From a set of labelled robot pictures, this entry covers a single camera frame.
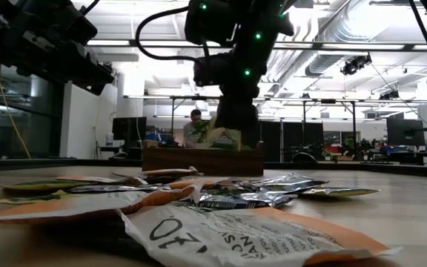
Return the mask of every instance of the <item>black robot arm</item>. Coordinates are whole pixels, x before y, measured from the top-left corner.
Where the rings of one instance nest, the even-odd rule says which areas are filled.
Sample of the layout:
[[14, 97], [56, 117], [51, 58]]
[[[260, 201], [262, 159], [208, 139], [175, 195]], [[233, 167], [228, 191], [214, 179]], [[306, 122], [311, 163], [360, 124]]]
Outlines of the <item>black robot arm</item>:
[[[297, 0], [191, 0], [188, 7], [169, 10], [147, 18], [136, 31], [139, 36], [147, 22], [171, 12], [187, 10], [185, 36], [187, 41], [204, 47], [205, 56], [194, 61], [194, 81], [197, 86], [219, 85], [222, 91], [217, 110], [217, 127], [243, 130], [257, 122], [252, 105], [258, 97], [257, 87], [266, 74], [268, 58], [278, 34], [294, 34], [288, 14], [284, 12]], [[231, 47], [228, 53], [209, 56], [207, 41]], [[154, 56], [153, 59], [180, 59], [179, 56]]]
[[77, 10], [69, 0], [0, 0], [0, 63], [99, 95], [113, 81], [84, 46], [96, 34], [85, 18], [99, 0]]

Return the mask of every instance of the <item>spotlight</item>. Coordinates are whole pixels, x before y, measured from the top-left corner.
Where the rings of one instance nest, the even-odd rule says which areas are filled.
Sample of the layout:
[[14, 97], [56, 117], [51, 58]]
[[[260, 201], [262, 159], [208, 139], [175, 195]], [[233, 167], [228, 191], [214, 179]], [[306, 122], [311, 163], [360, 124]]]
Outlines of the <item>spotlight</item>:
[[384, 93], [380, 95], [379, 100], [392, 100], [392, 99], [399, 99], [400, 94], [398, 93], [398, 90], [392, 90], [388, 93]]
[[355, 56], [352, 60], [345, 62], [340, 72], [344, 75], [354, 75], [357, 71], [362, 70], [366, 65], [371, 63], [370, 53], [367, 56]]

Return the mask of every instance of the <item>yellow cable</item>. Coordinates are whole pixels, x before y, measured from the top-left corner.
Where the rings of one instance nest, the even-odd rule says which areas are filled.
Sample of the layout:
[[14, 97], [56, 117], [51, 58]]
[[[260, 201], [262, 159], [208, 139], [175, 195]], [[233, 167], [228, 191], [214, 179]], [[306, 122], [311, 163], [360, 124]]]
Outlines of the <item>yellow cable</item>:
[[6, 95], [4, 94], [3, 86], [1, 85], [1, 80], [0, 80], [0, 92], [1, 92], [1, 95], [3, 96], [3, 101], [4, 101], [4, 104], [6, 105], [7, 113], [9, 114], [9, 119], [11, 120], [11, 123], [13, 124], [13, 128], [16, 131], [16, 134], [18, 135], [19, 141], [21, 141], [21, 144], [24, 147], [24, 150], [26, 151], [27, 157], [31, 159], [30, 153], [26, 147], [26, 143], [24, 143], [24, 140], [22, 139], [21, 134], [19, 133], [18, 128], [16, 127], [16, 123], [14, 123], [13, 115], [9, 111], [9, 106], [7, 105]]

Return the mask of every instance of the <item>snack bag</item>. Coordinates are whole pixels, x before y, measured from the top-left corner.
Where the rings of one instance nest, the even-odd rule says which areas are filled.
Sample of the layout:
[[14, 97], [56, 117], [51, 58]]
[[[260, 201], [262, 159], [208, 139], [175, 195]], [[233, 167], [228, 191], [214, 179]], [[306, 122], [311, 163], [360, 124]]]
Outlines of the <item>snack bag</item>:
[[373, 194], [380, 190], [364, 188], [341, 188], [341, 187], [316, 187], [305, 191], [297, 192], [300, 196], [318, 196], [318, 197], [355, 197], [366, 194]]
[[189, 167], [189, 169], [165, 169], [165, 170], [155, 170], [155, 171], [143, 171], [143, 175], [147, 178], [150, 177], [186, 177], [190, 175], [202, 175], [194, 167]]
[[323, 185], [326, 181], [313, 179], [299, 174], [243, 182], [242, 186], [263, 193], [295, 194], [298, 191]]
[[7, 199], [0, 200], [1, 204], [13, 204], [13, 205], [24, 205], [34, 204], [40, 202], [46, 202], [51, 200], [61, 200], [67, 197], [80, 197], [78, 194], [67, 194], [62, 190], [57, 191], [53, 194], [37, 197], [8, 197]]
[[200, 208], [236, 209], [236, 208], [279, 208], [292, 201], [296, 195], [244, 193], [244, 194], [215, 194], [206, 191], [200, 193], [200, 202], [195, 203], [190, 199], [183, 199], [171, 202], [175, 206], [196, 206]]
[[193, 183], [198, 183], [198, 182], [204, 183], [203, 189], [212, 188], [217, 185], [221, 185], [222, 187], [228, 187], [230, 185], [234, 185], [231, 182], [231, 179], [224, 179], [219, 177], [210, 178], [210, 179], [209, 177], [206, 177], [204, 179], [183, 179], [180, 181], [170, 182], [167, 185], [172, 189], [182, 189], [182, 188], [188, 187], [189, 185], [192, 185]]
[[113, 210], [121, 210], [126, 214], [138, 211], [148, 205], [166, 205], [174, 200], [192, 197], [199, 200], [202, 183], [188, 186], [184, 189], [152, 193], [141, 191], [88, 194], [29, 205], [0, 211], [0, 222], [44, 224], [57, 223], [65, 220], [83, 219], [86, 217], [104, 217], [113, 214]]
[[274, 208], [201, 213], [166, 205], [119, 215], [126, 233], [171, 267], [301, 267], [393, 252], [356, 231]]
[[59, 189], [74, 188], [77, 186], [90, 185], [89, 182], [75, 182], [75, 181], [38, 181], [38, 182], [23, 182], [15, 185], [3, 185], [5, 190], [13, 191], [51, 191]]
[[104, 177], [83, 177], [83, 176], [63, 176], [57, 177], [57, 180], [63, 181], [77, 181], [77, 182], [92, 182], [97, 184], [106, 185], [132, 185], [140, 186], [147, 185], [148, 183], [138, 177], [123, 177], [121, 179], [111, 179]]
[[86, 194], [86, 193], [108, 193], [108, 192], [128, 192], [128, 191], [141, 191], [153, 192], [156, 190], [170, 190], [168, 186], [125, 186], [125, 185], [87, 185], [79, 186], [69, 189], [67, 192], [71, 194]]
[[215, 128], [216, 118], [210, 121], [207, 132], [209, 148], [219, 148], [240, 151], [242, 148], [242, 132], [227, 128]]

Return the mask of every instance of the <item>table surface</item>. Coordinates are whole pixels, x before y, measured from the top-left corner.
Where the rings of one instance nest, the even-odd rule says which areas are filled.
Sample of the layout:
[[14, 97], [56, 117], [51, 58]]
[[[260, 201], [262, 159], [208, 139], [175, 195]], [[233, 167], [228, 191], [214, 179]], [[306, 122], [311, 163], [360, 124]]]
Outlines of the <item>table surface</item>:
[[[115, 177], [112, 167], [62, 167], [0, 171], [0, 185], [29, 182], [62, 175]], [[287, 171], [265, 171], [267, 177]], [[403, 247], [394, 255], [355, 263], [324, 266], [426, 266], [427, 178], [363, 171], [295, 171], [330, 181], [330, 186], [381, 189], [380, 193], [333, 202], [294, 200], [285, 207], [305, 216], [327, 220], [361, 231], [391, 247]], [[0, 199], [4, 195], [0, 188]], [[0, 210], [11, 208], [0, 204]], [[34, 234], [24, 225], [0, 225], [0, 266], [158, 266], [136, 257], [104, 254], [87, 248], [63, 246]]]

